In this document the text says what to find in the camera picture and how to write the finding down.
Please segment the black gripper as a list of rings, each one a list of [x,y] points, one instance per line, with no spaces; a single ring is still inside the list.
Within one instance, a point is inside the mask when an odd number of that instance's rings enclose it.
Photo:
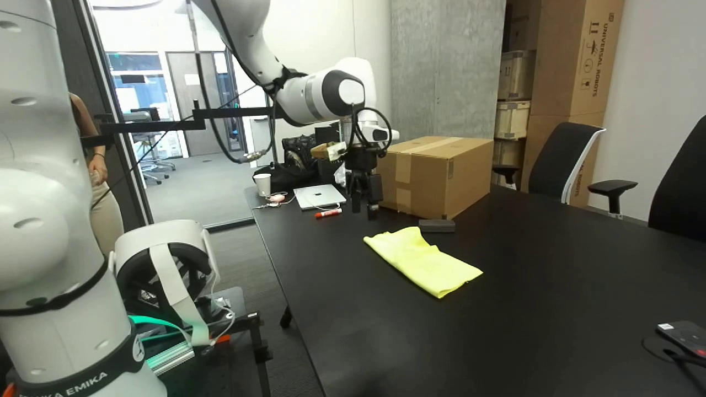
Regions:
[[[361,194],[365,194],[369,212],[377,212],[381,204],[381,178],[375,172],[379,149],[351,146],[345,160],[346,164],[346,186],[351,189],[351,212],[361,212]]]

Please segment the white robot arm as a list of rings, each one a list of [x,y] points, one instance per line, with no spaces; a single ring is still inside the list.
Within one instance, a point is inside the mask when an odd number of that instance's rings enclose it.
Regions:
[[[90,225],[48,0],[0,0],[0,340],[18,397],[168,397]]]

